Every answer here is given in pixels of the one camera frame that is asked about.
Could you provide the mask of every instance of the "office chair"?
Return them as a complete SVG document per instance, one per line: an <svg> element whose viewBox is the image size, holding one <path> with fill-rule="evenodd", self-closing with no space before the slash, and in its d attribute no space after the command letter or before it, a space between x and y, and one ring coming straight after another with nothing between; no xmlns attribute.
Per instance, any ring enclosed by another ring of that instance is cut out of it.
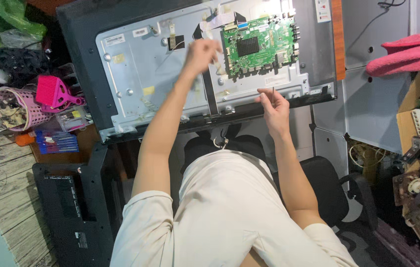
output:
<svg viewBox="0 0 420 267"><path fill-rule="evenodd" d="M339 179L330 161L321 156L301 161L301 166L317 197L320 217L328 226L339 229L336 235L356 264L360 267L403 266L374 234L378 227L375 202L361 174L350 173ZM278 173L272 176L280 192ZM349 183L347 196L342 188L345 182ZM342 222L349 212L347 197L363 205L361 215L353 222Z"/></svg>

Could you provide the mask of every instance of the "person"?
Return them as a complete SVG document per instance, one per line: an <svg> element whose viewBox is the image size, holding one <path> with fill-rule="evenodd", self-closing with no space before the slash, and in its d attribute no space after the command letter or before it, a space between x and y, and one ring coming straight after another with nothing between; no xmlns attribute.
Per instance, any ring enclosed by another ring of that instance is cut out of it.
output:
<svg viewBox="0 0 420 267"><path fill-rule="evenodd" d="M356 266L319 216L291 140L289 102L277 91L274 107L269 89L258 89L256 102L274 139L285 205L263 160L225 148L186 167L173 217L169 154L187 94L217 52L213 40L189 45L174 88L148 125L111 266Z"/></svg>

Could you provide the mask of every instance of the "pink cloth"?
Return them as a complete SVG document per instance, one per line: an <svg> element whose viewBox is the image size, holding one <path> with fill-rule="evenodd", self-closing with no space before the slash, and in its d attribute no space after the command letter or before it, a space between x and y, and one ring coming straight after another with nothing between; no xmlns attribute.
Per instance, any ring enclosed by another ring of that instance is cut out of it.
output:
<svg viewBox="0 0 420 267"><path fill-rule="evenodd" d="M385 76L393 73L420 70L420 34L415 34L381 45L387 56L372 60L367 64L371 76Z"/></svg>

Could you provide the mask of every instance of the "green circuit board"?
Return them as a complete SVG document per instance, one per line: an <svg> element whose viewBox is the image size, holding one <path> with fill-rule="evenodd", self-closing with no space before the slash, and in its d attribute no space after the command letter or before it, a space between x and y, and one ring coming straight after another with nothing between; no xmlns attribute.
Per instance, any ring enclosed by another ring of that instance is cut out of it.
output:
<svg viewBox="0 0 420 267"><path fill-rule="evenodd" d="M225 27L226 67L230 76L282 67L295 62L299 54L293 17L259 18L238 26Z"/></svg>

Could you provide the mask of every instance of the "white shirt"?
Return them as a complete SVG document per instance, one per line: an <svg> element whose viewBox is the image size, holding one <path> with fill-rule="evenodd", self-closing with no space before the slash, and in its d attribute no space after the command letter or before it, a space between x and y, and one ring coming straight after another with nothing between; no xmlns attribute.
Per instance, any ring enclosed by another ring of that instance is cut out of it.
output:
<svg viewBox="0 0 420 267"><path fill-rule="evenodd" d="M356 266L330 227L302 230L289 217L269 168L252 155L219 150L198 158L179 198L175 218L162 191L131 198L111 266L240 266L251 248L268 266Z"/></svg>

